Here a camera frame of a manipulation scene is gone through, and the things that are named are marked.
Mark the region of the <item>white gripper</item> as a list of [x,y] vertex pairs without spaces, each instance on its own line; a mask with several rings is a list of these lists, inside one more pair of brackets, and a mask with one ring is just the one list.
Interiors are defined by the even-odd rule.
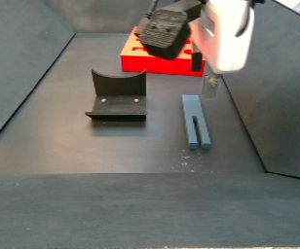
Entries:
[[209,0],[202,6],[200,18],[189,25],[193,39],[190,70],[201,70],[204,55],[214,73],[204,77],[202,95],[213,98],[222,77],[220,74],[237,72],[245,66],[254,10],[248,0]]

